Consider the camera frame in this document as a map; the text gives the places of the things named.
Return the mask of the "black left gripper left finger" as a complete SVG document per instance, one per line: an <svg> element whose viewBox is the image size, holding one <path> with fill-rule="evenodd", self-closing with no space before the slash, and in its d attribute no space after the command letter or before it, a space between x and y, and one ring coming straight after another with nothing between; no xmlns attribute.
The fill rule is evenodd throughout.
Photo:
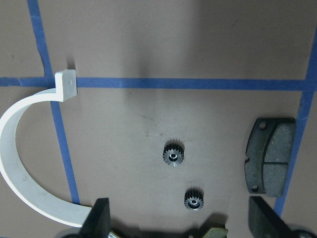
<svg viewBox="0 0 317 238"><path fill-rule="evenodd" d="M107 238L110 233L110 208L108 198L96 200L79 231L80 238Z"/></svg>

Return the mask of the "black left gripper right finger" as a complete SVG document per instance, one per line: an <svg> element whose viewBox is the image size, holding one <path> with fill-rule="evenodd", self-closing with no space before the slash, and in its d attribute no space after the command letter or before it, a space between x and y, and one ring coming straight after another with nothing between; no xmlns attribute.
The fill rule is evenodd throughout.
<svg viewBox="0 0 317 238"><path fill-rule="evenodd" d="M249 197L248 226L254 238L293 238L294 234L260 196Z"/></svg>

